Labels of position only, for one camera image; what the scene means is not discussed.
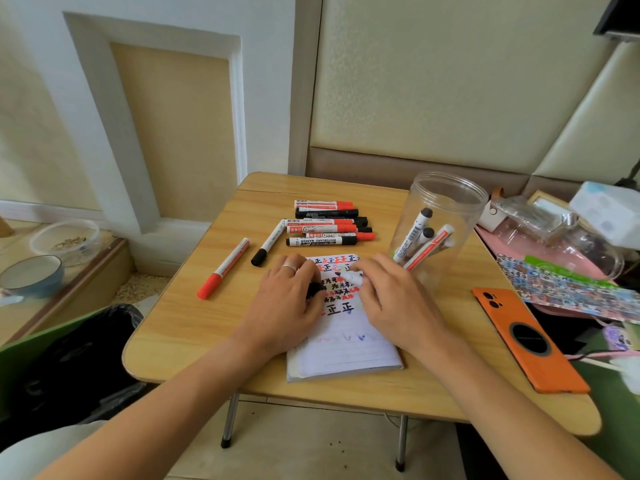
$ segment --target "table leg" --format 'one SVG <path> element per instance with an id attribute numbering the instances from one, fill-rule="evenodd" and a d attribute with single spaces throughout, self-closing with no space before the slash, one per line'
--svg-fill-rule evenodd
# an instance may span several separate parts
<path id="1" fill-rule="evenodd" d="M 236 419 L 236 410 L 238 409 L 238 399 L 240 393 L 235 392 L 229 401 L 229 409 L 227 411 L 227 422 L 225 423 L 225 432 L 222 434 L 222 442 L 220 447 L 229 448 L 231 446 L 231 433 L 234 431 L 234 420 Z"/>
<path id="2" fill-rule="evenodd" d="M 396 458 L 396 470 L 404 472 L 404 452 L 406 451 L 406 428 L 409 424 L 409 416 L 403 414 L 400 417 L 400 437 L 398 439 L 398 456 Z"/>

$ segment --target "phone case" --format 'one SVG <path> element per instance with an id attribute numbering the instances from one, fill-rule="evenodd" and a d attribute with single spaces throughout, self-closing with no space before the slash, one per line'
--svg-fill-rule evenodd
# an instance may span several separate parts
<path id="1" fill-rule="evenodd" d="M 513 290 L 473 288 L 473 294 L 537 392 L 586 394 L 591 389 Z"/>

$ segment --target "wall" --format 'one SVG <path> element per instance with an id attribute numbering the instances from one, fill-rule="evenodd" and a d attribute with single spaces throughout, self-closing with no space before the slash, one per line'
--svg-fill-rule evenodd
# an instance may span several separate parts
<path id="1" fill-rule="evenodd" d="M 324 0 L 310 144 L 613 183 L 640 88 L 592 35 L 609 1 Z"/>
<path id="2" fill-rule="evenodd" d="M 76 149 L 2 0 L 0 200 L 100 209 Z"/>
<path id="3" fill-rule="evenodd" d="M 161 217 L 214 220 L 236 190 L 228 60 L 111 49 Z"/>

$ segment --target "plastic container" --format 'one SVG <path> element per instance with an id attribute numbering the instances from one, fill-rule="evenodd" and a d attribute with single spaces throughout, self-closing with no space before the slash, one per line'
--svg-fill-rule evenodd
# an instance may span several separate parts
<path id="1" fill-rule="evenodd" d="M 399 258 L 396 255 L 396 261 L 407 269 L 410 268 L 413 275 L 428 289 L 436 288 L 464 245 L 469 233 L 477 224 L 487 201 L 489 201 L 487 192 L 466 178 L 441 172 L 418 174 L 404 202 L 396 233 L 391 240 L 389 254 L 391 256 L 396 254 L 407 234 L 413 229 L 420 212 L 425 208 L 431 209 L 433 215 L 426 226 L 435 231 L 434 237 L 431 238 L 431 241 L 436 244 L 435 249 L 426 258 L 420 260 L 417 257 L 420 256 L 420 248 L 424 249 L 424 247 L 413 244 L 409 248 L 408 256 Z M 428 211 L 422 213 L 422 215 L 425 214 L 431 213 Z M 443 229 L 450 229 L 451 235 L 446 236 L 446 233 L 440 233 Z M 439 234 L 446 239 L 438 239 Z"/>
<path id="2" fill-rule="evenodd" d="M 66 267 L 77 266 L 100 252 L 100 227 L 86 219 L 56 222 L 34 234 L 29 247 L 36 254 L 59 257 Z"/>

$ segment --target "notebook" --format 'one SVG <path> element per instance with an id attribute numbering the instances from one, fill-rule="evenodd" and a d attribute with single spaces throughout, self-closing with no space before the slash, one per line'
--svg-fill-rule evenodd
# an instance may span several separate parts
<path id="1" fill-rule="evenodd" d="M 287 352 L 287 382 L 402 369 L 396 347 L 370 325 L 359 288 L 336 275 L 348 271 L 358 256 L 309 259 L 320 268 L 327 297 L 311 334 Z"/>

